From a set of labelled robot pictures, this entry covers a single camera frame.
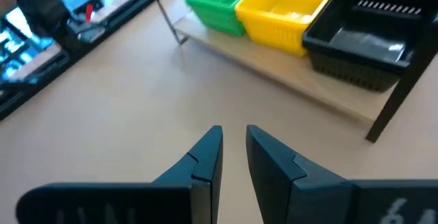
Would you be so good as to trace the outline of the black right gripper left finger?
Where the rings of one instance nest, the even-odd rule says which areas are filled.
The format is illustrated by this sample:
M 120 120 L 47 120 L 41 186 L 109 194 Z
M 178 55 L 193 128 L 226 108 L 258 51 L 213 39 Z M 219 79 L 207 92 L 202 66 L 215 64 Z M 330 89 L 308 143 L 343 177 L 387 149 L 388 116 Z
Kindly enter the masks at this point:
M 217 224 L 223 133 L 219 125 L 152 182 L 57 182 L 26 192 L 19 224 Z

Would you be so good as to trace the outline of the wooden shelf with black frame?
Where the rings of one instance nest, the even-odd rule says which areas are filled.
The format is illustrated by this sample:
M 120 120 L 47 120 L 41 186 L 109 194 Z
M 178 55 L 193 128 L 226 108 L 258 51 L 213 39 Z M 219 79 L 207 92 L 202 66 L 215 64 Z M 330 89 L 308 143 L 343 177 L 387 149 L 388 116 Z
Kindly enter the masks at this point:
M 377 94 L 316 73 L 307 58 L 258 45 L 248 36 L 232 36 L 209 29 L 192 12 L 167 24 L 179 45 L 195 40 L 320 105 L 371 123 L 365 137 L 370 142 L 378 140 L 432 60 L 427 58 L 415 64 L 393 90 Z

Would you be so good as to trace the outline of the black aluminium table frame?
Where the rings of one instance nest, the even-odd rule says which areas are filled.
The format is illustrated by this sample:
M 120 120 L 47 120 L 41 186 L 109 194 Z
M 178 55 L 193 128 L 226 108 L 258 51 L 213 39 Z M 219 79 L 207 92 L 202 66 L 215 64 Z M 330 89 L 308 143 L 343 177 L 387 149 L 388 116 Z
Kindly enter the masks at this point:
M 67 53 L 52 38 L 35 35 L 16 0 L 0 0 L 0 121 L 99 46 L 156 0 L 62 0 L 78 21 L 67 26 L 84 44 Z M 86 5 L 94 7 L 86 23 Z

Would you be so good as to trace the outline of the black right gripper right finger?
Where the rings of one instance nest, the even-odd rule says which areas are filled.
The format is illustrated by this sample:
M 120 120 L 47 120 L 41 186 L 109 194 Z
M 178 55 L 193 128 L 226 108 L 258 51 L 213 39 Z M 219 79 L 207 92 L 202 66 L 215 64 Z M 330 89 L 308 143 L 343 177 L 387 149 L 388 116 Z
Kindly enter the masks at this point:
M 436 179 L 345 179 L 256 125 L 246 150 L 264 224 L 438 224 Z

